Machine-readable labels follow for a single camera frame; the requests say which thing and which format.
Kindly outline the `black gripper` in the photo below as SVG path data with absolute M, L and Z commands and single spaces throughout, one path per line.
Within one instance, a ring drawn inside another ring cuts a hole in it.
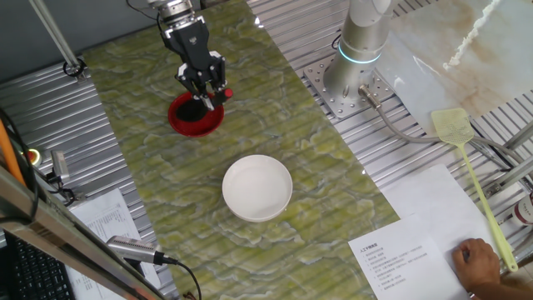
M 215 108 L 208 96 L 207 83 L 216 93 L 227 85 L 226 58 L 219 52 L 209 52 L 209 32 L 203 17 L 169 27 L 162 32 L 165 47 L 177 53 L 182 65 L 177 69 L 177 81 L 196 100 L 201 100 L 208 111 Z

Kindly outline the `person's bare hand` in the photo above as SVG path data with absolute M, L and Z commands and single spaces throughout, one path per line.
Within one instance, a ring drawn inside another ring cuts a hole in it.
M 481 238 L 463 241 L 451 254 L 463 288 L 474 292 L 488 284 L 499 284 L 500 260 L 492 246 Z

